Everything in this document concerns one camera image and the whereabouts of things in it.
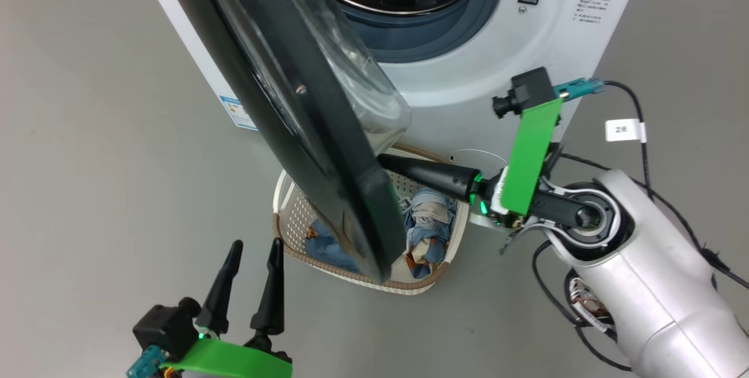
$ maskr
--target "laundry basket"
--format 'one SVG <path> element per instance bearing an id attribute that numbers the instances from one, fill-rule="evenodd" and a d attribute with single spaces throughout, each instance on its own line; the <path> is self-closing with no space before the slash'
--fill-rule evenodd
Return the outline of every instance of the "laundry basket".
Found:
<path id="1" fill-rule="evenodd" d="M 446 160 L 440 159 L 438 156 L 434 156 L 434 154 L 428 154 L 422 150 L 398 144 L 388 150 L 388 154 L 446 162 Z M 398 194 L 398 198 L 411 197 L 416 191 L 423 188 L 422 184 L 415 183 L 415 181 L 409 180 L 409 178 L 397 173 L 388 172 L 388 175 L 390 175 L 390 181 L 393 183 L 393 188 L 396 194 Z M 455 201 L 455 203 L 457 211 L 452 224 L 452 234 L 450 235 L 450 241 L 445 253 L 445 260 L 442 263 L 432 265 L 431 274 L 420 280 L 413 277 L 405 277 L 405 274 L 396 277 L 394 273 L 393 277 L 385 283 L 375 284 L 366 275 L 356 274 L 330 264 L 322 263 L 307 255 L 304 248 L 304 240 L 307 238 L 307 232 L 311 224 L 318 216 L 315 208 L 310 205 L 307 197 L 294 184 L 294 181 L 286 174 L 286 171 L 281 172 L 281 176 L 276 184 L 276 193 L 273 195 L 273 232 L 276 237 L 283 239 L 284 244 L 286 244 L 284 245 L 286 253 L 294 256 L 294 258 L 303 263 L 310 264 L 310 266 L 318 270 L 350 281 L 351 283 L 382 290 L 383 292 L 398 293 L 399 295 L 418 295 L 432 287 L 434 282 L 445 274 L 452 259 L 455 257 L 455 253 L 458 252 L 466 223 L 468 223 L 469 207 L 465 202 Z"/>

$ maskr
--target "floor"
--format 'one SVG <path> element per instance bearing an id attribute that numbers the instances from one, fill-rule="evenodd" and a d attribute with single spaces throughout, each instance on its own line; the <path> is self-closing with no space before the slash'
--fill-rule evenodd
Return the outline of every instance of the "floor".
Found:
<path id="1" fill-rule="evenodd" d="M 0 13 L 3 370 L 123 376 L 136 320 L 155 303 L 202 300 L 237 238 L 226 338 L 248 339 L 281 170 L 260 135 L 230 123 L 156 0 L 0 0 Z M 640 93 L 655 188 L 744 277 L 748 20 L 744 0 L 631 0 L 599 68 Z M 639 175 L 637 145 L 602 132 L 633 113 L 615 92 L 587 99 L 568 151 Z M 560 183 L 595 174 L 562 163 Z M 538 291 L 540 241 L 500 256 L 497 237 L 470 228 L 449 274 L 416 298 L 289 261 L 275 347 L 305 377 L 625 376 Z M 558 289 L 564 267 L 541 264 Z M 747 293 L 719 284 L 749 324 Z"/>

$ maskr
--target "white robotic arm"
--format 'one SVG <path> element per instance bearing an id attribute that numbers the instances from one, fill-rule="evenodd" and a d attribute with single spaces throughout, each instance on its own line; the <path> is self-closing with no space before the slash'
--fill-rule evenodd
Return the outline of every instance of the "white robotic arm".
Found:
<path id="1" fill-rule="evenodd" d="M 621 227 L 631 228 L 624 242 L 580 260 L 556 232 L 545 232 L 606 305 L 632 371 L 644 378 L 749 377 L 749 338 L 712 287 L 712 267 L 625 173 L 610 170 L 596 181 L 623 210 Z"/>

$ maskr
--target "blue and white sticker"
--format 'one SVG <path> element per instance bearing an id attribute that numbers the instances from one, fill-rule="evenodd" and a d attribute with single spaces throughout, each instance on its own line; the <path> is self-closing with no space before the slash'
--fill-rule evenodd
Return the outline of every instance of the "blue and white sticker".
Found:
<path id="1" fill-rule="evenodd" d="M 255 123 L 252 122 L 252 119 L 249 119 L 249 115 L 242 107 L 240 101 L 236 100 L 236 98 L 224 97 L 222 95 L 220 95 L 219 98 L 224 104 L 226 111 L 232 116 L 232 120 L 235 122 L 236 126 L 257 130 Z"/>

